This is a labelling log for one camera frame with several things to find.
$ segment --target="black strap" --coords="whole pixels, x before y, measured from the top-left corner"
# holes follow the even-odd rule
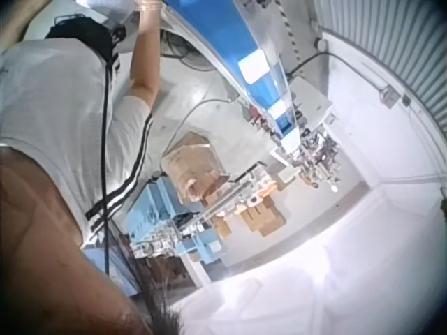
[[[56,23],[45,38],[75,38],[112,63],[113,38],[109,29],[90,17],[76,15]]]

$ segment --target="blue machine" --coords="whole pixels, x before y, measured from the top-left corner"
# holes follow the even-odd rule
[[[184,239],[175,247],[175,254],[182,256],[197,251],[205,264],[213,263],[226,252],[219,236],[213,228],[199,232]]]
[[[277,134],[285,137],[290,133],[296,125],[284,70],[279,57],[273,55],[276,52],[265,47],[269,43],[256,15],[250,16],[238,0],[165,2],[214,50]]]
[[[199,202],[184,206],[169,178],[162,176],[150,181],[142,190],[126,218],[126,224],[134,244],[144,242],[151,233],[159,230],[166,221],[181,225],[186,214],[198,213],[203,206]]]
[[[188,205],[180,203],[177,191],[166,176],[150,181],[139,195],[134,206],[126,218],[126,224],[131,241],[138,245],[143,242],[152,242],[163,248],[163,243],[172,241],[158,231],[174,222],[179,228],[193,213],[202,211],[199,202]],[[220,258],[225,248],[214,228],[208,228],[194,233],[184,239],[175,239],[178,243],[173,246],[173,253],[182,256],[185,253],[197,251],[201,260],[211,263]]]

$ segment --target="corrugated metal wall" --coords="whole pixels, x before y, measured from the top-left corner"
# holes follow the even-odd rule
[[[370,53],[419,97],[447,137],[447,26],[428,0],[315,0],[319,24]]]

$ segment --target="cardboard box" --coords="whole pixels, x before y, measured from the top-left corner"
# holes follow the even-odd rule
[[[228,179],[208,139],[192,131],[161,162],[184,204],[202,200]]]
[[[252,232],[260,230],[264,225],[267,225],[276,218],[274,212],[264,202],[255,207],[247,208],[240,215]]]
[[[277,211],[277,217],[270,223],[268,223],[267,225],[264,225],[260,230],[259,233],[263,236],[266,237],[270,234],[272,234],[273,232],[277,231],[280,227],[282,227],[283,225],[286,224],[286,220],[284,219],[284,217],[281,215],[281,213],[279,213]]]
[[[270,197],[266,197],[260,204],[248,208],[240,215],[252,232],[259,231],[263,237],[286,224],[286,220],[278,212]]]
[[[219,218],[217,216],[214,216],[211,219],[212,225],[214,229],[217,231],[218,236],[221,239],[225,239],[229,235],[231,235],[231,229],[230,226],[227,224],[224,218]]]

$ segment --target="person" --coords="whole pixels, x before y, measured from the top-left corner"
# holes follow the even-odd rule
[[[1,56],[4,332],[178,334],[169,313],[143,320],[80,250],[102,228],[103,201],[113,215],[142,169],[160,85],[161,0],[151,0],[146,9],[140,12],[131,87],[115,109],[115,42],[87,17],[66,18],[46,39],[19,43]]]

